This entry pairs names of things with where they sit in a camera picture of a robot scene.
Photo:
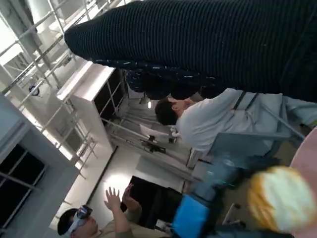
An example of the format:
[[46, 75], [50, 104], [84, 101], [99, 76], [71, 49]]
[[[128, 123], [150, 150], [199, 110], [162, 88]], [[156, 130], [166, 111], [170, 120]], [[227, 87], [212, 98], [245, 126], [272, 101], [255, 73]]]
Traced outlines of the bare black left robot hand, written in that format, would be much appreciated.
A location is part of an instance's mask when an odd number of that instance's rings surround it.
[[223, 194], [235, 188], [243, 179], [272, 166], [277, 158], [239, 156], [215, 153], [210, 161], [199, 160], [202, 180], [184, 195], [172, 222], [174, 238], [290, 238], [290, 233], [272, 229], [248, 230], [242, 222], [217, 225], [223, 209]]

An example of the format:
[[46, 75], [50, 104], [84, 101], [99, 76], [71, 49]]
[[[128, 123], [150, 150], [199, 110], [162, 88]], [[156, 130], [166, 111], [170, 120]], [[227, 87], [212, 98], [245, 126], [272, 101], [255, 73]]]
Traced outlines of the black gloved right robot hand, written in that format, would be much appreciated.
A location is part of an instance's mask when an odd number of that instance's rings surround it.
[[317, 100], [314, 0], [144, 0], [66, 30], [77, 56], [153, 100], [227, 88]]

